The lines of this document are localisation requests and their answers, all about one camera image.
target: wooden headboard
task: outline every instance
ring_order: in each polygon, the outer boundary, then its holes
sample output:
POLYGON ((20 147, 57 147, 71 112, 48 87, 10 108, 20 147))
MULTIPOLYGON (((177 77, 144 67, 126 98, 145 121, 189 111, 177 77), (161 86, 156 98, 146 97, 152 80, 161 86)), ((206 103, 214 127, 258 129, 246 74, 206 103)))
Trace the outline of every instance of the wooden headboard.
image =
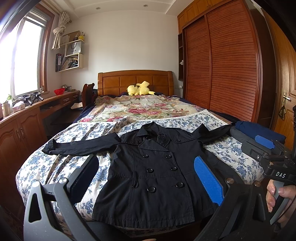
POLYGON ((162 92, 166 96, 174 94, 173 73, 161 70, 122 70, 98 74, 98 96, 120 95, 129 85, 149 82, 151 91, 162 92))

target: coat sleeve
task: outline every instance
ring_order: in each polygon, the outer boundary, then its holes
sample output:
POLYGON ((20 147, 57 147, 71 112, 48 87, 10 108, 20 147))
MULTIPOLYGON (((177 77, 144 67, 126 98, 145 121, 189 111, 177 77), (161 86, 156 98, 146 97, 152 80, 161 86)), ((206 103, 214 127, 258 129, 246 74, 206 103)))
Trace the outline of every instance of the coat sleeve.
POLYGON ((87 156, 103 151, 113 152, 119 143, 121 143, 121 138, 116 133, 111 133, 92 140, 68 143, 57 143, 56 140, 52 139, 45 145, 42 151, 49 155, 87 156))
POLYGON ((224 125, 209 131, 204 124, 201 124, 197 129, 192 132, 192 137, 202 142, 203 144, 207 144, 209 142, 213 142, 218 138, 230 134, 229 130, 233 125, 224 125))

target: wooden window trim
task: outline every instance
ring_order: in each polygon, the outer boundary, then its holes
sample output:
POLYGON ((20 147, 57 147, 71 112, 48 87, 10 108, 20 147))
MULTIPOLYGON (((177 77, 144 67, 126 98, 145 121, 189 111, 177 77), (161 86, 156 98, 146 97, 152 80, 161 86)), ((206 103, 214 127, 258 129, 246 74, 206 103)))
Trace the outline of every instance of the wooden window trim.
POLYGON ((38 3, 35 7, 50 17, 50 20, 46 24, 46 28, 45 28, 44 35, 43 35, 41 58, 40 58, 40 70, 39 70, 40 84, 41 84, 41 86, 43 86, 44 92, 46 92, 46 91, 48 91, 47 90, 47 75, 46 75, 47 51, 48 51, 49 37, 50 37, 55 14, 52 13, 51 11, 49 11, 46 7, 42 6, 40 3, 38 3))

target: drawer handle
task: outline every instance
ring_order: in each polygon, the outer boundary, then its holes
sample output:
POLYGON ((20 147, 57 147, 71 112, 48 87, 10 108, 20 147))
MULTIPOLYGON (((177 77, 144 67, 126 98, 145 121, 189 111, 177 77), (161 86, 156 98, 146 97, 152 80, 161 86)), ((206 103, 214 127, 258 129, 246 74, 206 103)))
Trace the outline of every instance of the drawer handle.
POLYGON ((20 132, 19 131, 17 131, 17 135, 19 137, 19 140, 22 141, 22 139, 20 138, 20 132))
POLYGON ((22 138, 25 139, 25 134, 24 134, 24 131, 22 130, 22 128, 20 128, 20 132, 22 134, 22 138))

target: white wall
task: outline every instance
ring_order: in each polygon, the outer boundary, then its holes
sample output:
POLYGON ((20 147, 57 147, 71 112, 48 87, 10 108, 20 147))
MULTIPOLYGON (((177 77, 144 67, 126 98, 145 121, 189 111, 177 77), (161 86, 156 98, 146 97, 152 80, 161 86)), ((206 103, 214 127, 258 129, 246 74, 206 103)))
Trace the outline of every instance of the white wall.
POLYGON ((54 40, 53 30, 57 27, 59 22, 59 15, 57 15, 52 9, 50 9, 46 4, 40 2, 44 7, 50 10, 55 14, 54 21, 52 24, 52 29, 50 32, 48 50, 47 50, 47 64, 46 64, 46 73, 47 73, 47 90, 50 91, 49 94, 43 95, 44 98, 54 96, 54 90, 59 89, 62 86, 62 74, 55 72, 55 58, 58 50, 52 50, 52 43, 54 40))
POLYGON ((84 68, 62 73, 62 83, 82 90, 96 84, 99 72, 128 69, 173 71, 178 81, 178 22, 176 16, 150 11, 114 11, 81 17, 66 32, 85 32, 84 68))

